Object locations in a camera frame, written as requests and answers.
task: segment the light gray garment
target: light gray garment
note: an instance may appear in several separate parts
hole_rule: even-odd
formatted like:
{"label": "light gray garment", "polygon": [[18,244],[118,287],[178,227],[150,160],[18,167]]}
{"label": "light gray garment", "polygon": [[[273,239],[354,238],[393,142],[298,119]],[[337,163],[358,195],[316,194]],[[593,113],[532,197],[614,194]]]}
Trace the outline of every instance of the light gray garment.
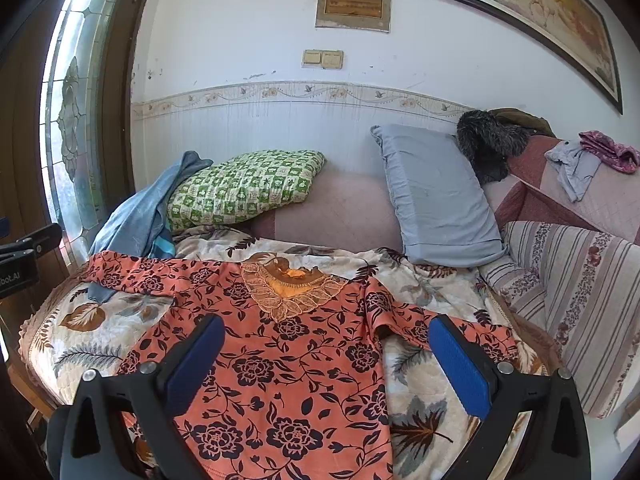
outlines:
{"label": "light gray garment", "polygon": [[[166,223],[166,208],[174,190],[197,171],[213,162],[196,152],[184,152],[181,160],[168,167],[153,184],[127,198],[111,213],[100,229],[89,254],[110,250],[129,256],[147,256]],[[89,284],[89,298],[104,303],[115,290]]]}
{"label": "light gray garment", "polygon": [[582,200],[601,160],[585,150],[579,140],[565,140],[545,153],[546,160],[558,172],[558,182],[569,200]]}
{"label": "light gray garment", "polygon": [[503,256],[494,212],[453,136],[400,124],[371,133],[409,261],[477,267]]}

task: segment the gray pillow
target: gray pillow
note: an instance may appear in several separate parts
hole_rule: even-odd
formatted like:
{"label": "gray pillow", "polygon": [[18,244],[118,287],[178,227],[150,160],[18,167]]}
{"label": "gray pillow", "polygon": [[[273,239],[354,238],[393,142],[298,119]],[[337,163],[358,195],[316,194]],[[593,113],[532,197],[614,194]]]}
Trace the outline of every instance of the gray pillow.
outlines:
{"label": "gray pillow", "polygon": [[477,267],[503,256],[494,213],[453,136],[400,124],[371,133],[409,261]]}

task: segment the door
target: door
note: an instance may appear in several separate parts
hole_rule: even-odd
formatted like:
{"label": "door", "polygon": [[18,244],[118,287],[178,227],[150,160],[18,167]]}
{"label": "door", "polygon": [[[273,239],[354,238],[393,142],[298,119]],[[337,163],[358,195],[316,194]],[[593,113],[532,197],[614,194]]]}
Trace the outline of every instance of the door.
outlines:
{"label": "door", "polygon": [[12,346],[134,191],[129,75],[144,1],[46,0],[0,67],[0,216],[12,224],[3,242],[49,222],[63,228],[60,250],[38,261],[40,283],[0,304]]}

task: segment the light switch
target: light switch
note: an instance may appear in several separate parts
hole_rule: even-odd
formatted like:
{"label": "light switch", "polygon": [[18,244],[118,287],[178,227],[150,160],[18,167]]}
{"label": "light switch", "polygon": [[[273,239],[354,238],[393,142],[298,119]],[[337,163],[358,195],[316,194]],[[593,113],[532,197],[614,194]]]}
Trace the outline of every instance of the light switch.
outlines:
{"label": "light switch", "polygon": [[342,59],[344,58],[344,52],[341,50],[324,50],[322,51],[322,61],[320,65],[322,68],[342,68]]}
{"label": "light switch", "polygon": [[321,50],[305,50],[302,56],[303,64],[319,65],[322,59]]}

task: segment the wallpaper border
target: wallpaper border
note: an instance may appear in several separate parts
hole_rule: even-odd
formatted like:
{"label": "wallpaper border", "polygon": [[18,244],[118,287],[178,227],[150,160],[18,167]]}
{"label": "wallpaper border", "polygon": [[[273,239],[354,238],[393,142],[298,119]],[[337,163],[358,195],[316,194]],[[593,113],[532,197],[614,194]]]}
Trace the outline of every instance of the wallpaper border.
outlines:
{"label": "wallpaper border", "polygon": [[144,120],[199,108],[282,102],[366,106],[446,121],[457,120],[460,114],[470,110],[451,101],[393,88],[326,81],[277,81],[205,88],[132,103],[131,112],[133,120]]}

